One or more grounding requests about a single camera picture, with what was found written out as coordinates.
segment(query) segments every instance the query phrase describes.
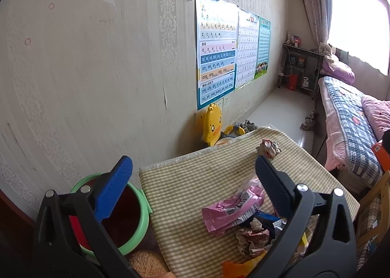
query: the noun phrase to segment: checkered tablecloth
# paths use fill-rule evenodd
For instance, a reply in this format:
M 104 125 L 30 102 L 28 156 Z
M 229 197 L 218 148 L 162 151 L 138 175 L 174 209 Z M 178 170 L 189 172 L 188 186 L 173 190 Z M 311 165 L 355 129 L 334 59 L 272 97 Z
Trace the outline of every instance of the checkered tablecloth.
M 256 146 L 263 138 L 279 142 L 282 153 L 272 164 L 316 192 L 344 190 L 352 219 L 359 203 L 311 155 L 286 134 L 261 127 L 221 146 L 213 146 L 140 170 L 152 207 L 151 222 L 161 253 L 178 278 L 220 278 L 222 262 L 243 262 L 235 230 L 210 235 L 201 208 L 231 196 L 254 173 Z M 261 209 L 272 212 L 266 196 Z

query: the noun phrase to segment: metal screw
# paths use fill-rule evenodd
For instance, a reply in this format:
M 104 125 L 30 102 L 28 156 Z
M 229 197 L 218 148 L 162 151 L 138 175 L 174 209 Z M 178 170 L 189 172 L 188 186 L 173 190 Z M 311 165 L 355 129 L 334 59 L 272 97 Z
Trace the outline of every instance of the metal screw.
M 53 190 L 46 191 L 45 196 L 47 196 L 48 198 L 51 198 L 52 196 L 54 196 L 54 191 Z
M 86 184 L 86 185 L 81 187 L 80 191 L 82 193 L 87 193 L 87 192 L 91 191 L 91 187 Z
M 307 191 L 307 190 L 309 189 L 305 184 L 298 184 L 298 185 L 296 186 L 296 188 L 297 188 L 299 191 L 301 191 L 301 192 L 305 192 L 305 191 Z
M 344 192 L 343 192 L 340 188 L 334 189 L 333 192 L 334 192 L 337 196 L 342 196 L 342 195 L 344 194 Z

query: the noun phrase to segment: pink pillow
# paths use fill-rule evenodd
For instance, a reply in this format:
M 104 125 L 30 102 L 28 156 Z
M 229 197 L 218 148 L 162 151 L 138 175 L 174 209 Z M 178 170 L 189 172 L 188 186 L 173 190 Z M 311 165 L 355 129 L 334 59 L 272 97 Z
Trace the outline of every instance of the pink pillow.
M 331 77 L 337 78 L 350 85 L 355 82 L 355 74 L 352 71 L 351 67 L 341 61 L 338 61 L 338 63 L 335 66 L 335 70 L 332 70 L 329 67 L 326 59 L 324 59 L 322 62 L 322 68 L 325 71 L 327 71 L 327 74 L 330 75 Z
M 390 101 L 380 101 L 374 97 L 363 95 L 361 105 L 376 139 L 380 141 L 383 133 L 390 129 Z

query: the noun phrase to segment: children's poster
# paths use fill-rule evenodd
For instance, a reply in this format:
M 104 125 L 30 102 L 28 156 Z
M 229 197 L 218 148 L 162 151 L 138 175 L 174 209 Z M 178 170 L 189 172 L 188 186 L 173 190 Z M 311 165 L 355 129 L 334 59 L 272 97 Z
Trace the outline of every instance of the children's poster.
M 268 69 L 268 55 L 270 53 L 270 35 L 271 35 L 271 22 L 264 18 L 259 18 L 259 47 L 257 53 L 257 64 L 255 79 L 262 76 Z
M 255 78 L 258 45 L 259 17 L 239 9 L 235 89 L 245 86 Z
M 222 0 L 195 0 L 198 109 L 234 90 L 238 8 Z

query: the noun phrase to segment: floor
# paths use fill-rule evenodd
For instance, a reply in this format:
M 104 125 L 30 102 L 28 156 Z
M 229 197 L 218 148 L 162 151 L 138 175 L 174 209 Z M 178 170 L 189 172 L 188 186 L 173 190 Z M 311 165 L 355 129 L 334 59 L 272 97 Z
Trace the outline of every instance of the floor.
M 314 107 L 314 101 L 309 96 L 286 88 L 276 88 L 248 120 L 257 126 L 275 126 L 311 153 L 314 132 L 304 131 L 300 126 L 305 121 L 306 114 L 314 110 Z

